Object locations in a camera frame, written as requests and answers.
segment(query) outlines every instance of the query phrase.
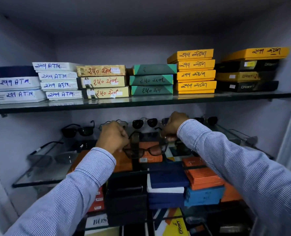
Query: white box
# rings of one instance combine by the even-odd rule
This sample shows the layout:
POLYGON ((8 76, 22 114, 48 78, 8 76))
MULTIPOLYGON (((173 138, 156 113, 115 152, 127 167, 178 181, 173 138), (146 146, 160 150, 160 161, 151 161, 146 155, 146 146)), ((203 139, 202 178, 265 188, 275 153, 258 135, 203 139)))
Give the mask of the white box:
POLYGON ((49 100, 61 100, 61 99, 78 99, 83 98, 81 90, 69 90, 69 91, 49 91, 46 92, 49 100))
POLYGON ((45 99, 47 99, 46 94, 41 89, 0 92, 0 104, 34 103, 45 99))
POLYGON ((0 78, 0 92, 10 90, 39 89, 41 83, 37 76, 0 78))
POLYGON ((78 84, 76 81, 41 82, 41 89, 44 91, 78 90, 78 84))
POLYGON ((33 62, 34 70, 37 73, 44 71, 76 72, 76 66, 79 65, 81 64, 68 62, 33 62))
POLYGON ((39 80, 41 82, 45 81, 62 81, 62 80, 74 80, 76 81, 76 78, 78 77, 78 74, 76 72, 39 72, 38 73, 39 80))

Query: shirt cuff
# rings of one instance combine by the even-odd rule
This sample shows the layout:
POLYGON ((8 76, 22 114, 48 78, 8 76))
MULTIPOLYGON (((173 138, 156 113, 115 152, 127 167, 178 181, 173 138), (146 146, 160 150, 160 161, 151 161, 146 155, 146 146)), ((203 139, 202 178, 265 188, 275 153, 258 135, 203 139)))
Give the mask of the shirt cuff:
POLYGON ((177 131, 178 138, 191 150, 195 150, 200 137, 211 130, 195 119, 188 119, 180 125, 177 131))
POLYGON ((94 147, 77 165, 75 171, 82 172, 92 178, 101 187, 112 175, 116 159, 103 148, 94 147))

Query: eyeglass temple arm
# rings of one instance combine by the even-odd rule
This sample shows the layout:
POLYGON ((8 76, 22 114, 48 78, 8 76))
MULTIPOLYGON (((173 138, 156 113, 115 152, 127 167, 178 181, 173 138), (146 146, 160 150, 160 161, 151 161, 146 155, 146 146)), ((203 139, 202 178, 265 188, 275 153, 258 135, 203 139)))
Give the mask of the eyeglass temple arm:
POLYGON ((41 149, 43 149, 44 147, 48 146, 51 143, 63 144, 63 142, 49 142, 49 143, 46 143, 45 145, 41 146, 40 148, 36 149, 35 151, 33 151, 30 155, 34 155, 35 153, 39 152, 41 149))
POLYGON ((78 127, 80 127, 80 125, 79 125, 79 124, 72 123, 72 124, 69 124, 68 126, 65 126, 65 127, 63 127, 62 129, 65 129, 65 128, 67 128, 67 127, 70 127, 70 126, 72 126, 72 125, 75 125, 75 126, 78 126, 78 127))

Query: person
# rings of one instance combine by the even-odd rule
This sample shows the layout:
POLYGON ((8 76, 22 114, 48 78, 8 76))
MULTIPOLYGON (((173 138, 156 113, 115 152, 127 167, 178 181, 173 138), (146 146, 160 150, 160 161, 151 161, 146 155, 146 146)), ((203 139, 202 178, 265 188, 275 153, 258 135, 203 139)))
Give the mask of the person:
MULTIPOLYGON (((264 153, 230 142, 186 114, 174 112, 161 135, 177 134, 216 174, 232 184, 273 235, 291 235, 291 172, 264 153)), ((9 228, 8 235, 72 235, 112 174, 112 154, 128 144, 115 121, 103 127, 96 147, 75 171, 38 199, 9 228)))

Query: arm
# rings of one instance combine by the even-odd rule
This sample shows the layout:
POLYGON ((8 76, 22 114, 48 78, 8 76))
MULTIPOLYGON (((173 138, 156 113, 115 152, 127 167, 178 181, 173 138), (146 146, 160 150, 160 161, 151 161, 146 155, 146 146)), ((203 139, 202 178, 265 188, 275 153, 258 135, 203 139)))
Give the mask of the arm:
POLYGON ((291 235, 291 172, 264 153, 230 142, 194 119, 183 122, 177 136, 197 152, 216 174, 238 190, 273 235, 291 235))
POLYGON ((115 165, 108 151, 92 148, 75 171, 38 199, 5 235, 72 235, 115 165))

